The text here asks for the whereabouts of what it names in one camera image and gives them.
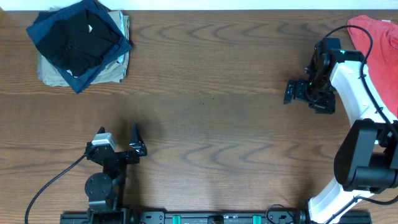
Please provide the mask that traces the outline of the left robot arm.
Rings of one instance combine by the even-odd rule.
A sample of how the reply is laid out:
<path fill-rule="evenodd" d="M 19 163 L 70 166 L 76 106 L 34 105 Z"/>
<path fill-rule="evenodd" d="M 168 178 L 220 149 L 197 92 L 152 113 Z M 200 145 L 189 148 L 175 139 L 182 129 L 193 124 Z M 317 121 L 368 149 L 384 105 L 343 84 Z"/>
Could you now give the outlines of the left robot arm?
<path fill-rule="evenodd" d="M 104 127 L 86 144 L 85 156 L 103 168 L 85 183 L 88 196 L 89 223 L 139 223 L 139 215 L 123 206 L 123 194 L 127 177 L 127 166 L 138 164 L 147 155 L 146 145 L 139 133 L 138 125 L 132 128 L 129 146 L 131 150 L 116 152 L 116 140 Z"/>

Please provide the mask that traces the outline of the black t-shirt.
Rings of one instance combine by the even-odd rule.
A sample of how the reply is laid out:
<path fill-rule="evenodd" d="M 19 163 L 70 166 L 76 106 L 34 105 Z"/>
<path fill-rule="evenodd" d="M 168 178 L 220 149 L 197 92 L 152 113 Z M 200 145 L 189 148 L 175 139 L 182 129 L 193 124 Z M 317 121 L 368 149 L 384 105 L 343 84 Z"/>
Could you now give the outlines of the black t-shirt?
<path fill-rule="evenodd" d="M 118 40 L 119 34 L 102 18 L 84 10 L 54 22 L 36 47 L 56 67 L 80 77 L 100 65 Z"/>

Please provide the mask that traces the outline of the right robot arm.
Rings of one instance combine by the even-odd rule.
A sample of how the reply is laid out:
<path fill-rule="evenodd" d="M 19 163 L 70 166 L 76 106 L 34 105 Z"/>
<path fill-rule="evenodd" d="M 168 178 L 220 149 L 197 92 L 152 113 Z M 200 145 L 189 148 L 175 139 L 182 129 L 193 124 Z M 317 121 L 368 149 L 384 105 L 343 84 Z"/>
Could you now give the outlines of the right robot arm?
<path fill-rule="evenodd" d="M 284 103 L 300 100 L 316 113 L 335 112 L 340 96 L 350 130 L 333 163 L 334 177 L 307 202 L 300 223 L 364 223 L 348 211 L 359 202 L 397 187 L 397 118 L 384 105 L 364 64 L 364 55 L 343 50 L 338 38 L 315 45 L 306 80 L 289 80 Z"/>

